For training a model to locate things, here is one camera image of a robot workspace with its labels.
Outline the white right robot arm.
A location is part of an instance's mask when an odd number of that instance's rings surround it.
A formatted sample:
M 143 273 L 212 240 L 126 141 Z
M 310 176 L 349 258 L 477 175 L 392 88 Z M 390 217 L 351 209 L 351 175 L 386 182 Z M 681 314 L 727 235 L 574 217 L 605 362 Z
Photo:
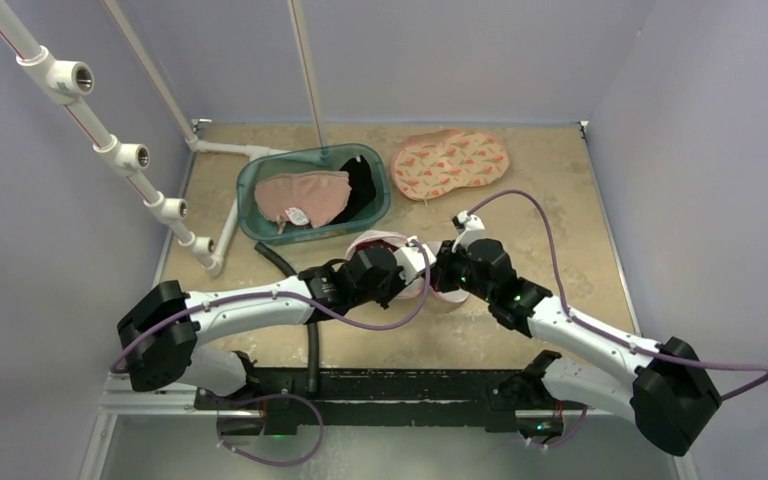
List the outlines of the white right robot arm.
M 570 308 L 560 295 L 519 276 L 498 240 L 443 242 L 432 285 L 463 290 L 483 300 L 506 329 L 585 360 L 578 365 L 554 356 L 525 375 L 521 392 L 533 406 L 554 399 L 586 404 L 633 423 L 661 451 L 684 456 L 722 405 L 689 343 L 643 338 Z

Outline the pink bra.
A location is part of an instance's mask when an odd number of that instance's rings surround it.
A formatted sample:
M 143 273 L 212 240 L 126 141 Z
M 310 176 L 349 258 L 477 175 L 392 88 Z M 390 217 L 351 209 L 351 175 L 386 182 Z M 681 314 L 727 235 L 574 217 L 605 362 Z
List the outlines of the pink bra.
M 278 225 L 319 228 L 329 224 L 346 206 L 350 187 L 341 171 L 277 174 L 260 181 L 254 199 L 260 214 Z

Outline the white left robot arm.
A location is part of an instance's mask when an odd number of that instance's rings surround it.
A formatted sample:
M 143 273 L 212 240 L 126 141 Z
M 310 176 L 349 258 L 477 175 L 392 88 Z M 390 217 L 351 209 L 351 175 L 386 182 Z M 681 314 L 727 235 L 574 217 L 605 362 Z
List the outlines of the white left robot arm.
M 253 361 L 242 353 L 210 349 L 211 342 L 276 326 L 307 326 L 348 318 L 369 303 L 389 306 L 407 286 L 423 282 L 434 260 L 416 242 L 399 249 L 373 246 L 260 287 L 186 292 L 176 280 L 154 286 L 117 323 L 122 346 L 111 370 L 125 374 L 136 392 L 173 383 L 202 387 L 232 408 L 257 399 Z

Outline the round pink white laundry bag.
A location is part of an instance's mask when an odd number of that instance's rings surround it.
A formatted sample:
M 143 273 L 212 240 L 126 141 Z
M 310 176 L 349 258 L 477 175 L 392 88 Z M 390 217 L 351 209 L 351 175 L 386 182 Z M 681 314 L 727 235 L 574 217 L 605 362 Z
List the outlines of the round pink white laundry bag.
M 362 250 L 368 247 L 382 245 L 390 250 L 396 250 L 407 243 L 408 237 L 405 234 L 391 231 L 381 230 L 366 230 L 356 237 L 347 247 L 345 251 L 345 259 L 349 259 L 358 250 Z M 402 290 L 397 296 L 397 300 L 414 299 L 421 295 L 422 286 L 417 282 L 413 282 Z M 463 290 L 455 290 L 451 292 L 438 292 L 431 290 L 431 294 L 439 301 L 460 305 L 466 302 L 469 298 L 469 293 Z

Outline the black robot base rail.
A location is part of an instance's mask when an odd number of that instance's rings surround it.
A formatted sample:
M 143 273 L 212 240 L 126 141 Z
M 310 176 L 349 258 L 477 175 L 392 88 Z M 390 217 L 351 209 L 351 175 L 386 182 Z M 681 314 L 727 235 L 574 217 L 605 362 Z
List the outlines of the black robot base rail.
M 309 392 L 304 368 L 259 367 L 251 391 L 219 397 L 198 389 L 194 406 L 223 416 L 263 417 L 268 434 L 314 426 L 474 427 L 539 440 L 574 422 L 574 402 L 552 398 L 537 370 L 321 369 Z

